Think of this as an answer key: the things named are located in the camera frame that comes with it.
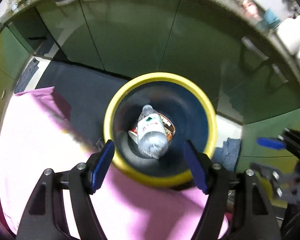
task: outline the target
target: pink fabric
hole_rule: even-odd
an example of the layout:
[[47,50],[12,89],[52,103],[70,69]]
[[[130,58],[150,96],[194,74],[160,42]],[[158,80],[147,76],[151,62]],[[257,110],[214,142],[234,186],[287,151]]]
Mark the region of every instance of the pink fabric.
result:
[[[10,100],[0,135],[0,198],[14,233],[42,172],[69,170],[93,151],[72,131],[69,117],[69,104],[54,88]],[[189,240],[207,201],[197,188],[176,192],[145,187],[113,165],[90,197],[108,240]],[[79,238],[67,190],[64,203],[70,234]],[[224,218],[220,236],[227,227]]]

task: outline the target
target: white label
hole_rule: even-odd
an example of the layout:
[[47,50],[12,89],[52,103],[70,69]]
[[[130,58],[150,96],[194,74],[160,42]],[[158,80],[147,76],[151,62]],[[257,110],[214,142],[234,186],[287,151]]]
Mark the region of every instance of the white label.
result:
[[138,139],[148,132],[162,132],[166,134],[161,117],[158,114],[150,114],[138,122]]

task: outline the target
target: trash bin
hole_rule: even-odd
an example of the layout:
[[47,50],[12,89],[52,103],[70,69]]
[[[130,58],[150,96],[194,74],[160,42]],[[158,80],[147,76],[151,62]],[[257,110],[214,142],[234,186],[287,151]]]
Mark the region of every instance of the trash bin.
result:
[[[159,160],[141,155],[128,135],[146,104],[176,129]],[[112,98],[104,119],[104,139],[114,141],[113,163],[132,179],[154,187],[178,186],[192,179],[182,152],[187,139],[212,158],[217,140],[215,112],[205,93],[188,79],[171,73],[145,74],[126,83]]]

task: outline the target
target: yellow rim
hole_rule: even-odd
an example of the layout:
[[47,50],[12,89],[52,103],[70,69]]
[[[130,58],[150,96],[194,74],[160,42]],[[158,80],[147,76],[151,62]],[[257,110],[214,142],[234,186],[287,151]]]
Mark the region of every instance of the yellow rim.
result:
[[[119,89],[119,91],[111,99],[106,111],[103,125],[105,142],[109,139],[113,140],[112,125],[114,114],[123,98],[138,86],[154,81],[167,81],[178,84],[189,90],[199,100],[207,115],[209,131],[207,144],[203,152],[208,155],[209,158],[212,158],[217,141],[217,121],[213,106],[206,94],[196,84],[184,77],[171,73],[157,72],[145,74],[134,78]],[[173,187],[188,182],[192,179],[190,170],[186,170],[180,174],[164,178],[145,175],[127,164],[118,153],[117,149],[114,152],[112,161],[114,165],[126,175],[148,186]]]

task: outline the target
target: pink tablecloth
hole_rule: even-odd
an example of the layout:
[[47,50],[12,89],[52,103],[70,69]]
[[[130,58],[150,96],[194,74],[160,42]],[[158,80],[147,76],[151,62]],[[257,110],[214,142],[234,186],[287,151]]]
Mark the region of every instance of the pink tablecloth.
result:
[[[9,103],[0,135],[0,199],[14,233],[42,172],[69,170],[93,152],[72,131],[70,110],[54,88],[20,93]],[[207,196],[197,188],[145,187],[111,165],[91,201],[108,240],[189,240]],[[67,190],[64,202],[70,234],[79,238]],[[224,218],[220,236],[227,227]]]

